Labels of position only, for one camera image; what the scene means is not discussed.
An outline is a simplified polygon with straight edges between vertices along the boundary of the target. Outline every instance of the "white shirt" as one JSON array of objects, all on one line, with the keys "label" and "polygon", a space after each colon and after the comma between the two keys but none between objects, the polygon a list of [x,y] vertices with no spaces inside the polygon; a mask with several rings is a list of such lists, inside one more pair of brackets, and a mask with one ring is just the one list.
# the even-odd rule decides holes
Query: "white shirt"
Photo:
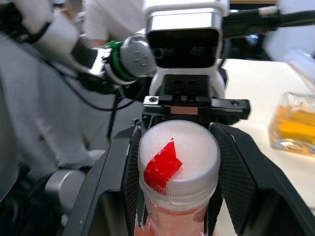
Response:
[{"label": "white shirt", "polygon": [[84,0],[87,39],[123,41],[144,28],[143,0]]}]

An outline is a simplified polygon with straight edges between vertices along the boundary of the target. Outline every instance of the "table surface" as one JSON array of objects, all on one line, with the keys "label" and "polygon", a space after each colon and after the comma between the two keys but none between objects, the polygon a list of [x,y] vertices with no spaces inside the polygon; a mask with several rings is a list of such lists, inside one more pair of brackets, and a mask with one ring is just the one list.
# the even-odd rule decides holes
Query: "table surface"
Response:
[{"label": "table surface", "polygon": [[230,0],[230,4],[276,4],[278,0]]},{"label": "table surface", "polygon": [[[311,94],[299,75],[284,62],[229,59],[226,98],[249,99],[252,112],[248,120],[235,124],[254,139],[259,149],[282,169],[302,199],[315,207],[315,158],[275,150],[270,147],[268,126],[281,95],[285,92]],[[235,235],[223,204],[218,219],[220,236]]]}]

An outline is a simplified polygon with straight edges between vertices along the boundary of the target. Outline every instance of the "red label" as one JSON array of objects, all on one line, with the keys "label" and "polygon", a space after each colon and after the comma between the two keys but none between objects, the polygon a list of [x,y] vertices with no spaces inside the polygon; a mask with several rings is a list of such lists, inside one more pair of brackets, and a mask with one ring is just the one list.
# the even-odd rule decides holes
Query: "red label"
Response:
[{"label": "red label", "polygon": [[149,162],[144,171],[144,181],[153,190],[166,195],[166,184],[182,166],[176,158],[174,139]]}]

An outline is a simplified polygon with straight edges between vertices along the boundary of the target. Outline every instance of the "white bottle cap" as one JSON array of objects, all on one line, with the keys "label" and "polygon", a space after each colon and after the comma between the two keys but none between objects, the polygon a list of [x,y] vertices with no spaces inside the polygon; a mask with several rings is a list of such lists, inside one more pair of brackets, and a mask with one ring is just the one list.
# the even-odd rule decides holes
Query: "white bottle cap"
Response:
[{"label": "white bottle cap", "polygon": [[[152,189],[144,179],[149,162],[174,139],[179,170],[166,184],[165,194]],[[138,168],[146,201],[171,210],[187,210],[209,201],[214,193],[220,167],[217,140],[204,127],[189,121],[172,120],[149,129],[140,140]]]}]

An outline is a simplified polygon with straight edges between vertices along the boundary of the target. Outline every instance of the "yellow liquid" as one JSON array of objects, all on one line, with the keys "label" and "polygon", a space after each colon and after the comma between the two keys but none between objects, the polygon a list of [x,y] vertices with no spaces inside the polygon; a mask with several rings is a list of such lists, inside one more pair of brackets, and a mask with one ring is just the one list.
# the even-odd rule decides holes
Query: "yellow liquid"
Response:
[{"label": "yellow liquid", "polygon": [[315,156],[315,113],[279,106],[269,132],[273,148]]}]

